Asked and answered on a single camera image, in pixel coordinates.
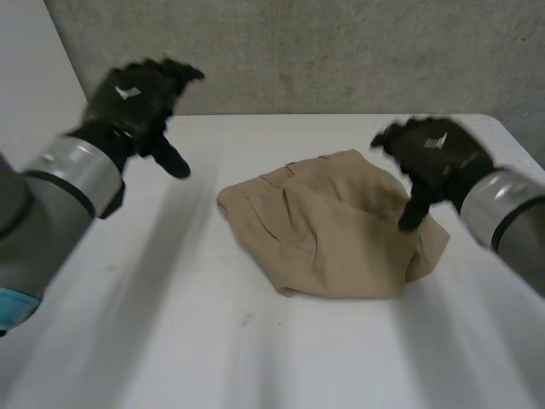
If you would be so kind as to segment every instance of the gray wall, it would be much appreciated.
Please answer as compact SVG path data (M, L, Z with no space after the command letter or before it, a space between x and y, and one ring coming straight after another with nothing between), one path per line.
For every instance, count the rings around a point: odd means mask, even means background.
M543 0L45 0L87 94L163 54L179 113L487 113L545 164Z

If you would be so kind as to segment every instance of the white table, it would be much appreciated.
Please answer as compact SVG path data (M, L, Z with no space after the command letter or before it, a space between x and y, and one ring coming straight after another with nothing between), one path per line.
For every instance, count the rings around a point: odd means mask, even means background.
M9 368L5 407L545 407L545 304L449 205L432 212L451 235L439 265L389 301L280 296L216 209L223 187L349 148L398 175L368 152L397 118L175 118L169 138L192 177L130 164L124 207L95 224L38 314L2 340L15 350L37 334ZM544 180L494 118L458 118L499 163Z

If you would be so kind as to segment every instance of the robotic hand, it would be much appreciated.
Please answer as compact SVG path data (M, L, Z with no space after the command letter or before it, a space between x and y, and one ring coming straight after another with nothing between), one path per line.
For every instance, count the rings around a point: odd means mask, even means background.
M448 200L470 233L545 297L545 188L507 168L459 124L410 119L378 134L381 147L412 181L399 229L418 228L430 205Z
M204 74L172 60L145 60L113 69L85 109L82 127L69 133L98 147L120 172L135 154L151 155L176 178L191 174L189 165L164 137L166 120L185 87ZM99 215L106 218L123 202L124 184Z
M96 217L123 202L123 169L151 155L169 174L190 175L164 137L185 87L204 75L172 60L112 70L76 130L55 138L22 174L0 156L0 335L25 321Z

